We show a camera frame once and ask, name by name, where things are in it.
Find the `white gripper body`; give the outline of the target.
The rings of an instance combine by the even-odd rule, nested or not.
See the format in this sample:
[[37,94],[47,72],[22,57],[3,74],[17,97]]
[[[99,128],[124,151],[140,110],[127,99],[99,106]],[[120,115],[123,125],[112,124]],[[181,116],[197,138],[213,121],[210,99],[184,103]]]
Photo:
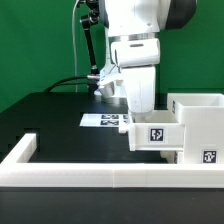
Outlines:
[[115,82],[122,81],[129,112],[149,116],[154,110],[156,65],[160,63],[158,38],[123,40],[111,44],[111,58],[119,68],[98,82],[104,98],[115,95]]

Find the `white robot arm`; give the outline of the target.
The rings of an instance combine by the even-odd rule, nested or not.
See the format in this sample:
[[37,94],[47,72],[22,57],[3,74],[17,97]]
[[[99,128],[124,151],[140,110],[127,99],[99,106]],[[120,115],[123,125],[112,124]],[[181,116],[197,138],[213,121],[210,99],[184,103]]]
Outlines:
[[154,110],[156,65],[160,63],[162,30],[180,29],[194,16],[197,0],[99,0],[106,27],[109,60],[118,73],[100,81],[100,91],[112,97],[112,82],[124,85],[129,113],[149,116]]

